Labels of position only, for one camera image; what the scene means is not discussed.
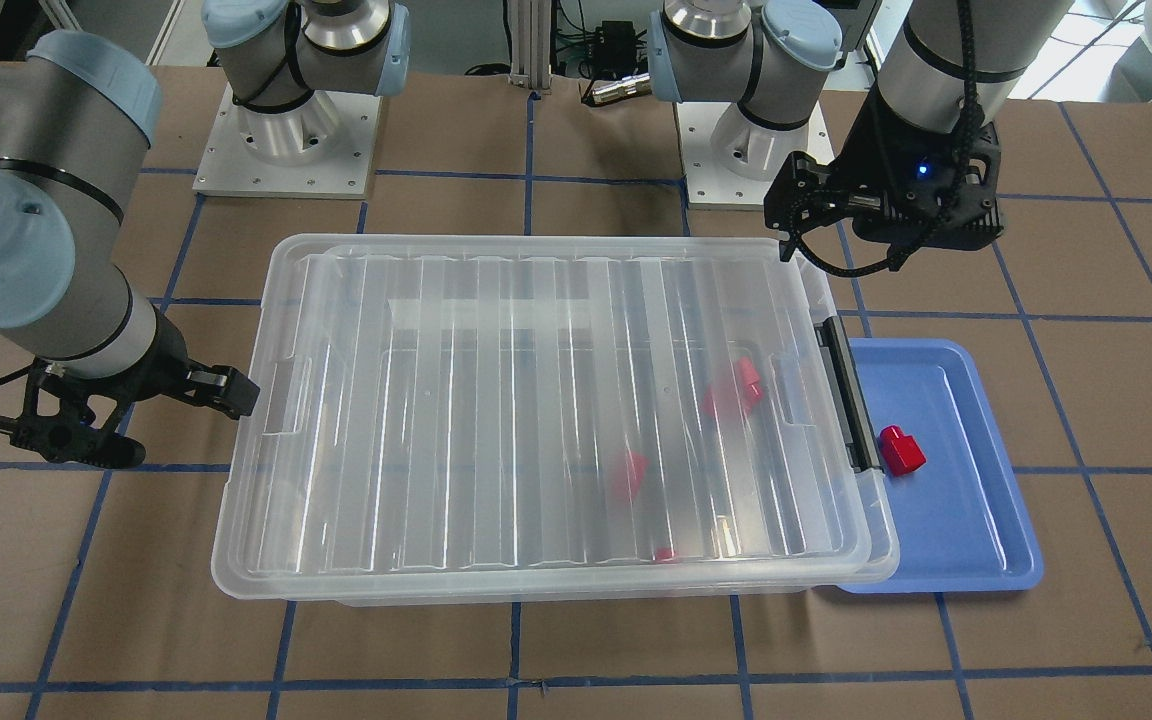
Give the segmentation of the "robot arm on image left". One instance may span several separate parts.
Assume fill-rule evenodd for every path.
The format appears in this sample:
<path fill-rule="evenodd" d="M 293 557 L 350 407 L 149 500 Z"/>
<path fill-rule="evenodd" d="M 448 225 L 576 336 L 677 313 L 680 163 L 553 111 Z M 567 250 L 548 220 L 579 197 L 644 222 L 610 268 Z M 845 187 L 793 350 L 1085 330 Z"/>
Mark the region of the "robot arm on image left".
<path fill-rule="evenodd" d="M 410 10 L 397 1 L 206 1 L 227 74 L 198 190 L 364 194 L 380 97 L 406 86 Z M 131 469 L 132 406 L 174 397 L 241 419 L 260 391 L 206 365 L 113 262 L 154 145 L 162 90 L 127 50 L 56 29 L 0 65 L 0 336 L 31 356 L 0 378 L 0 434 L 50 462 Z"/>

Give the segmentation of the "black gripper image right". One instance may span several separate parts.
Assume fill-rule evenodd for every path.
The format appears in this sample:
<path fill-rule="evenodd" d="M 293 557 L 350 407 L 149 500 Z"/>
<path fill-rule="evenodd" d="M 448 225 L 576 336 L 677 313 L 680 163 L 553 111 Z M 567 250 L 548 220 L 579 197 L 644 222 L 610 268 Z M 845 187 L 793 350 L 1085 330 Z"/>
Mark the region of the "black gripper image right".
<path fill-rule="evenodd" d="M 827 165 L 803 151 L 791 152 L 764 199 L 764 219 L 778 232 L 780 260 L 806 258 L 806 232 L 852 220 L 852 232 L 869 242 L 914 245 L 940 214 L 946 222 L 924 242 L 929 249 L 977 251 L 1005 233 L 996 197 L 1001 143 L 995 126 L 983 122 L 967 149 L 967 174 L 956 177 L 963 109 L 952 104 L 952 129 L 933 132 L 900 118 L 872 90 L 852 128 Z"/>

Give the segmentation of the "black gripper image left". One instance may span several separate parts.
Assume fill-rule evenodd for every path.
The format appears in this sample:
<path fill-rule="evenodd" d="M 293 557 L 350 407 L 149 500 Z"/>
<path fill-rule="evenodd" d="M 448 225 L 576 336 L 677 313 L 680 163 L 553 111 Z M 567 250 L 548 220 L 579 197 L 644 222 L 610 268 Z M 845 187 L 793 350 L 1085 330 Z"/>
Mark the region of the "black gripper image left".
<path fill-rule="evenodd" d="M 191 369 L 179 328 L 169 320 L 156 320 L 154 329 L 146 355 L 114 376 L 83 379 L 36 357 L 0 377 L 0 387 L 20 378 L 26 381 L 18 415 L 0 414 L 0 434 L 50 462 L 132 469 L 145 461 L 146 448 L 119 427 L 137 402 L 173 396 L 185 382 L 185 404 L 207 407 L 230 419 L 252 414 L 260 388 L 247 374 L 234 366 Z"/>

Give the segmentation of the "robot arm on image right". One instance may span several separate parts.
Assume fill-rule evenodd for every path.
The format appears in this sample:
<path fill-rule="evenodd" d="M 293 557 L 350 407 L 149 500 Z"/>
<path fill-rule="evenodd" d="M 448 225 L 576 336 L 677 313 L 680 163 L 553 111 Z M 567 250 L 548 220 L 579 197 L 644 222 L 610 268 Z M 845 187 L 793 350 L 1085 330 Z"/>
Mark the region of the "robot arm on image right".
<path fill-rule="evenodd" d="M 995 118 L 1066 1 L 914 1 L 835 159 L 786 152 L 763 200 L 780 258 L 831 275 L 897 272 L 924 249 L 1005 233 Z M 804 129 L 844 55 L 814 1 L 664 1 L 649 18 L 653 94 L 723 103 L 742 129 Z"/>

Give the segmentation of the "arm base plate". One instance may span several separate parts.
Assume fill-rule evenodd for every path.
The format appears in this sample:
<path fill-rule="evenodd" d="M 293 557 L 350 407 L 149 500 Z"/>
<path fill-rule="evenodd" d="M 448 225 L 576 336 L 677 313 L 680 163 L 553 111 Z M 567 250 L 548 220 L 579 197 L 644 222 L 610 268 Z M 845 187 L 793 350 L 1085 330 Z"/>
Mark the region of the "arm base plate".
<path fill-rule="evenodd" d="M 791 131 L 751 123 L 735 103 L 681 103 L 675 118 L 691 209 L 761 209 L 791 152 L 805 152 L 819 164 L 835 156 L 820 106 Z"/>
<path fill-rule="evenodd" d="M 262 114 L 238 108 L 223 88 L 194 190 L 247 199 L 365 200 L 382 109 L 380 97 L 317 91 L 300 108 Z"/>

